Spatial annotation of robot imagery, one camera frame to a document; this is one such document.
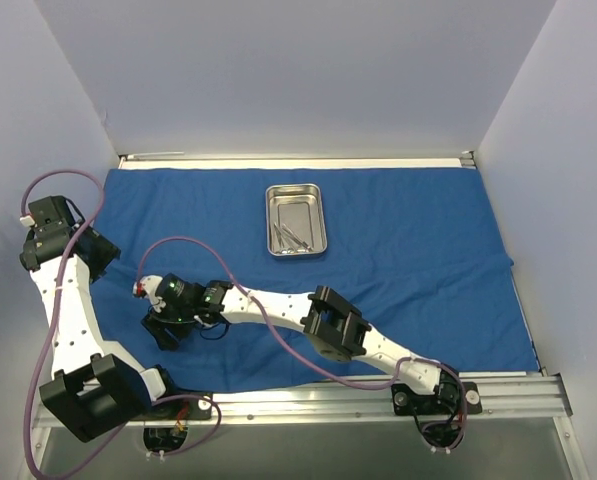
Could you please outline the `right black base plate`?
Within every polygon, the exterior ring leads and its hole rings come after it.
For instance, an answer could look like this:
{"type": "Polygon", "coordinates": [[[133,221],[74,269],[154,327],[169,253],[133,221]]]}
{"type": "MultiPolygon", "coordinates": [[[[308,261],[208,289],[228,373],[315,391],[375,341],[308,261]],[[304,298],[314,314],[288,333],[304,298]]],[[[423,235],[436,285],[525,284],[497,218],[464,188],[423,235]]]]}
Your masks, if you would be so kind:
{"type": "MultiPolygon", "coordinates": [[[[475,382],[465,382],[464,389],[467,401],[467,414],[483,412],[479,387],[475,382]]],[[[391,387],[392,405],[397,416],[451,416],[460,409],[459,387],[444,381],[439,392],[432,395],[415,394],[405,384],[391,387]]]]}

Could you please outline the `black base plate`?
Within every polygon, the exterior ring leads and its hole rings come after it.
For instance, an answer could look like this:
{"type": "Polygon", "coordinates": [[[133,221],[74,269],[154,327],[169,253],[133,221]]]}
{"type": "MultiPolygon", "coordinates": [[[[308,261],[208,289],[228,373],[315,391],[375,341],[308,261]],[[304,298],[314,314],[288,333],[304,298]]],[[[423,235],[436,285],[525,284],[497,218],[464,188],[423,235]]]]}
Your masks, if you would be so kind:
{"type": "MultiPolygon", "coordinates": [[[[479,387],[475,382],[465,382],[464,389],[467,401],[467,414],[483,412],[479,387]]],[[[460,409],[459,387],[444,381],[439,392],[432,395],[415,394],[405,384],[391,387],[392,405],[397,416],[451,416],[460,409]]]]}
{"type": "Polygon", "coordinates": [[[214,408],[208,402],[213,398],[210,392],[194,392],[200,399],[182,399],[157,405],[147,414],[152,420],[210,420],[214,408]]]}

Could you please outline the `back aluminium rail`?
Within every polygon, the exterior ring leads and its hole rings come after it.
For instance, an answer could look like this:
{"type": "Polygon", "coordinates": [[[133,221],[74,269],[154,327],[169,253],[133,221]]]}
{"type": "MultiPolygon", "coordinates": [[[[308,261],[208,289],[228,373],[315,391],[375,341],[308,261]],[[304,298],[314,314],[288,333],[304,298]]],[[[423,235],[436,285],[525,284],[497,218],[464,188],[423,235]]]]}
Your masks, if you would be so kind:
{"type": "Polygon", "coordinates": [[[170,152],[142,152],[121,155],[119,157],[121,162],[136,162],[136,161],[164,161],[177,157],[184,157],[184,152],[170,151],[170,152]]]}

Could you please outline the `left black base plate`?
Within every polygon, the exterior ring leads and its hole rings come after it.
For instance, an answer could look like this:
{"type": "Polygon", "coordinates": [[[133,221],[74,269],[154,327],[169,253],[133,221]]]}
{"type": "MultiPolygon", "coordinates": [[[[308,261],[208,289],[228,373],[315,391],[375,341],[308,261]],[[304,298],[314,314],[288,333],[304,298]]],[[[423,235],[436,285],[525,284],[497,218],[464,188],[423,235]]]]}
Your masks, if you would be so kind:
{"type": "Polygon", "coordinates": [[[208,402],[213,398],[210,392],[194,392],[200,399],[182,399],[157,405],[147,414],[152,420],[210,420],[214,408],[208,402]]]}

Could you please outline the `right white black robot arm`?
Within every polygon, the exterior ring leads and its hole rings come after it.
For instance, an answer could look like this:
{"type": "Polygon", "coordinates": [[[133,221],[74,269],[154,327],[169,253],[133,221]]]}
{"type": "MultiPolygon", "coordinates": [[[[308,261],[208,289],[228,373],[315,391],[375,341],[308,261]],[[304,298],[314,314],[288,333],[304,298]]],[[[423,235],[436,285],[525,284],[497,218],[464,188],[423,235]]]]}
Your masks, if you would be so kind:
{"type": "Polygon", "coordinates": [[[390,340],[329,287],[283,294],[247,289],[235,280],[202,286],[168,274],[140,278],[133,295],[148,299],[150,312],[165,324],[264,325],[294,358],[323,373],[280,336],[282,329],[301,333],[332,362],[357,361],[390,374],[392,384],[405,384],[433,412],[445,412],[453,405],[460,419],[468,412],[464,385],[454,371],[390,340]]]}

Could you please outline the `blue surgical cloth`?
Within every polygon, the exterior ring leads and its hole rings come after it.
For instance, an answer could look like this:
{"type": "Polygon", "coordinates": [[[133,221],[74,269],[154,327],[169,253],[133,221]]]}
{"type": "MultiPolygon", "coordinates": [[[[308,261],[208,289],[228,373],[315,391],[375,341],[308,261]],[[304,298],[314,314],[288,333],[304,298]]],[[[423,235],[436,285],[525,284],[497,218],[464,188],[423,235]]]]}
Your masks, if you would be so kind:
{"type": "MultiPolygon", "coordinates": [[[[160,350],[142,326],[138,275],[198,283],[236,277],[283,293],[334,289],[389,339],[462,372],[534,371],[508,256],[480,174],[465,168],[344,170],[114,170],[96,229],[121,250],[91,289],[102,335],[190,390],[243,392],[301,385],[322,373],[263,325],[192,335],[160,350]],[[326,252],[272,257],[265,192],[317,185],[326,252]]],[[[364,375],[360,362],[318,355],[298,332],[280,336],[324,371],[364,375]]]]}

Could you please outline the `front aluminium rail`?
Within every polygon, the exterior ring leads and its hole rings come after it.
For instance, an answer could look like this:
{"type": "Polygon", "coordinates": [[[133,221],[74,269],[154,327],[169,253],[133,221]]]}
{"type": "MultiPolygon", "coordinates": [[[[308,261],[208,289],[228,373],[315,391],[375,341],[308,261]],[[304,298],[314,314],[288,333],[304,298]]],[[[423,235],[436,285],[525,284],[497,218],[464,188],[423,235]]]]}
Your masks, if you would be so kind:
{"type": "MultiPolygon", "coordinates": [[[[476,373],[462,378],[473,383],[478,393],[479,413],[469,419],[558,418],[573,414],[558,376],[539,374],[486,375],[476,373]]],[[[365,391],[333,382],[318,382],[298,387],[215,394],[213,400],[222,411],[224,425],[287,425],[328,423],[404,422],[394,414],[391,392],[387,389],[365,391]]]]}

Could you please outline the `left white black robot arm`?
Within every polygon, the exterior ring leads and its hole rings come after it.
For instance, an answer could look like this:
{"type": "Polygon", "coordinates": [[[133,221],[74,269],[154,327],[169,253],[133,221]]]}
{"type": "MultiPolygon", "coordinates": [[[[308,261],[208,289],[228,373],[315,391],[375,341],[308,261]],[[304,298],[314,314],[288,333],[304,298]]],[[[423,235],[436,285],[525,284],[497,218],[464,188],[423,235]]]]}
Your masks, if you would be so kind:
{"type": "Polygon", "coordinates": [[[21,222],[29,233],[20,260],[54,331],[52,378],[39,388],[44,407],[82,442],[147,412],[172,417],[180,395],[166,370],[142,366],[99,329],[90,286],[119,258],[119,248],[64,196],[30,203],[21,222]]]}

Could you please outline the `steel surgical forceps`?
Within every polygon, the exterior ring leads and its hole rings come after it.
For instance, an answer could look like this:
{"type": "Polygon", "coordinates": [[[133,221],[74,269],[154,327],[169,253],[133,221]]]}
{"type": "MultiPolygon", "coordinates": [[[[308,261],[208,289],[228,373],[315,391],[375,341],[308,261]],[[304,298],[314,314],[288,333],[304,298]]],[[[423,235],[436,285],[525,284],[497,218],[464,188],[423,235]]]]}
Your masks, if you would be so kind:
{"type": "Polygon", "coordinates": [[[278,226],[276,222],[273,223],[274,232],[276,234],[277,243],[278,243],[278,254],[279,255],[289,255],[292,252],[291,248],[288,248],[285,245],[283,232],[278,226]]]}

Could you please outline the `stainless steel instrument tray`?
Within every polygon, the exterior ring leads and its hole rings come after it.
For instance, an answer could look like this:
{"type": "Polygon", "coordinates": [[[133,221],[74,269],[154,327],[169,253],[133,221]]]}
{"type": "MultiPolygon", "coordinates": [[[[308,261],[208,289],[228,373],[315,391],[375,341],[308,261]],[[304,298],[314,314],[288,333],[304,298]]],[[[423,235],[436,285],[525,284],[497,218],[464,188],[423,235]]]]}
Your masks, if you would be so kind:
{"type": "Polygon", "coordinates": [[[267,250],[272,257],[289,259],[319,256],[326,252],[328,239],[320,188],[312,183],[272,185],[265,192],[267,250]],[[312,248],[300,249],[284,233],[285,245],[292,249],[289,255],[278,254],[278,243],[273,223],[281,229],[286,224],[312,248]]]}

